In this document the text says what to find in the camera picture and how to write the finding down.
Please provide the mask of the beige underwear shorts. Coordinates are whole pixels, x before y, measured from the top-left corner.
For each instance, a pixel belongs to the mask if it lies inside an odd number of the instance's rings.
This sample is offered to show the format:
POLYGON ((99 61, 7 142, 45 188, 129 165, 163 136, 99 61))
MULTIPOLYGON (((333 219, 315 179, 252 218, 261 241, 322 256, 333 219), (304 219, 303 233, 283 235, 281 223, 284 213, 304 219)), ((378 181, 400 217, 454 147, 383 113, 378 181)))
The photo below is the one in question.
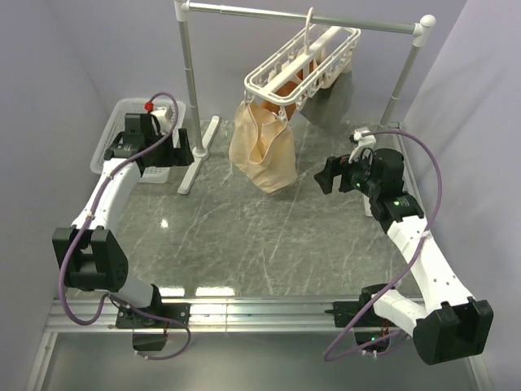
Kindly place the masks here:
POLYGON ((290 125, 254 102, 242 102, 235 112, 229 158, 268 194, 291 185, 297 177, 290 125))

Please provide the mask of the white clip drying hanger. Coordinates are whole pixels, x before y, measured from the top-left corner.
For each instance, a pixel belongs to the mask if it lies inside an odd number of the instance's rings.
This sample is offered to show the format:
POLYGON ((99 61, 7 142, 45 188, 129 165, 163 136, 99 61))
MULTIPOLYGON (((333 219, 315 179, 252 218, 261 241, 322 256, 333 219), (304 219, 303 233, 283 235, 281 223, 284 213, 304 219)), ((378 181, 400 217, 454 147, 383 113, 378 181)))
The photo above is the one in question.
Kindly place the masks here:
POLYGON ((361 36, 360 29, 314 24, 313 16, 314 9, 310 8, 305 17, 304 28, 245 76, 245 103, 270 101, 281 108, 278 117, 287 121, 283 107, 294 103, 296 111, 301 110, 306 100, 321 89, 313 86, 314 82, 326 71, 330 71, 350 46, 356 48, 361 36), (323 48, 326 48, 328 56, 314 68, 313 59, 323 48), (304 80, 288 96, 276 94, 300 70, 304 71, 304 80))

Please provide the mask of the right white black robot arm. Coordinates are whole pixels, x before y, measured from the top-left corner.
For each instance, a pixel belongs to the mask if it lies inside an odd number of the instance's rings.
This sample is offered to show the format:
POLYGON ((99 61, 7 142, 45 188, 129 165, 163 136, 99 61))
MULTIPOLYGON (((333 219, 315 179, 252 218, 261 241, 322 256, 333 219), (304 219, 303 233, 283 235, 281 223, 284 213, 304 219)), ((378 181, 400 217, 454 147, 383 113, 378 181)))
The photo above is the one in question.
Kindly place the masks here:
POLYGON ((428 365, 483 353, 493 322, 493 309, 477 300, 452 270, 430 231, 433 217, 427 217, 418 201, 404 189, 403 155, 381 148, 366 158, 331 156, 314 179, 328 195, 335 178, 339 191, 359 191, 367 196, 374 219, 405 259, 422 294, 418 304, 396 289, 397 276, 389 283, 367 288, 361 304, 343 331, 324 353, 327 362, 343 357, 335 347, 358 321, 370 326, 383 319, 412 338, 418 356, 428 365))

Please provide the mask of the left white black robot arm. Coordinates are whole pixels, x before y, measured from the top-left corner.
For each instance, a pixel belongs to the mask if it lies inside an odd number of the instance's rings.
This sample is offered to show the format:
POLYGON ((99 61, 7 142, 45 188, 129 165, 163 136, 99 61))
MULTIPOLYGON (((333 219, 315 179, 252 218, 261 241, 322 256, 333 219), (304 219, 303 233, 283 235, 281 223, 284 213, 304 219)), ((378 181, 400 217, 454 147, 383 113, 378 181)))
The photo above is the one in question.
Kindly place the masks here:
POLYGON ((71 226, 58 228, 52 244, 59 264, 58 294, 70 320, 95 323, 75 315, 67 288, 101 292, 118 304, 120 315, 139 327, 156 327, 166 319, 159 289, 131 275, 128 258, 113 233, 125 203, 146 169, 191 165, 186 129, 176 129, 177 117, 166 107, 125 114, 124 129, 103 154, 103 168, 88 203, 71 226))

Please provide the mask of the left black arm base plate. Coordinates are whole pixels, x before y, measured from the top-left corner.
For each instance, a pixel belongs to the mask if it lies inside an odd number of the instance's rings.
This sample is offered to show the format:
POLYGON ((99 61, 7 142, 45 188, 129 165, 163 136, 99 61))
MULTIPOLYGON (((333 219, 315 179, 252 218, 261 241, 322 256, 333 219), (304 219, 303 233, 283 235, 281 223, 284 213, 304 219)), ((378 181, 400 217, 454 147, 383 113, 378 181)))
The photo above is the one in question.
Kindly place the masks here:
POLYGON ((132 308, 122 307, 116 317, 116 329, 183 328, 188 325, 190 304, 166 303, 158 314, 146 314, 132 308))

